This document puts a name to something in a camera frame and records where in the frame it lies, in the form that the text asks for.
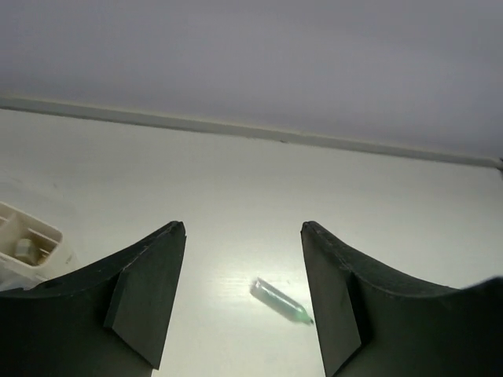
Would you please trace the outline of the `grey worn eraser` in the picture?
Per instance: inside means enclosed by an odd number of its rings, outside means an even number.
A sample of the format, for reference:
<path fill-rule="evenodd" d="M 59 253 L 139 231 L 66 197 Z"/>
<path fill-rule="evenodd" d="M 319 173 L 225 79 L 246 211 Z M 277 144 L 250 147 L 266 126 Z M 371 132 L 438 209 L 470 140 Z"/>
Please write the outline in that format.
<path fill-rule="evenodd" d="M 37 265 L 39 249 L 30 239 L 21 239 L 17 242 L 13 257 L 28 265 Z"/>

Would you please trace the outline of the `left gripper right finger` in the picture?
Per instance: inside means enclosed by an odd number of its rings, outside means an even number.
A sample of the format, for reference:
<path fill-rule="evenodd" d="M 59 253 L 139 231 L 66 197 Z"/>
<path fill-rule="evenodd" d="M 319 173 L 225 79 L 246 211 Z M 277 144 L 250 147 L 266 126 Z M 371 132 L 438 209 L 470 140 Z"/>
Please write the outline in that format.
<path fill-rule="evenodd" d="M 456 289 L 402 273 L 317 222 L 301 229 L 327 376 L 499 376 L 502 279 Z"/>

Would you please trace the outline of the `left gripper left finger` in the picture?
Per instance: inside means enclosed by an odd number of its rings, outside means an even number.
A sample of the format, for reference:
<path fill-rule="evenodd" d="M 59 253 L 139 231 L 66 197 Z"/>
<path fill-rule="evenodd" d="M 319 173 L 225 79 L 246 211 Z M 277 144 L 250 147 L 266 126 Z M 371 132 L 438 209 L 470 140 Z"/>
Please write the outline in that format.
<path fill-rule="evenodd" d="M 1 293 L 4 376 L 150 376 L 159 369 L 185 252 L 173 221 L 29 290 Z"/>

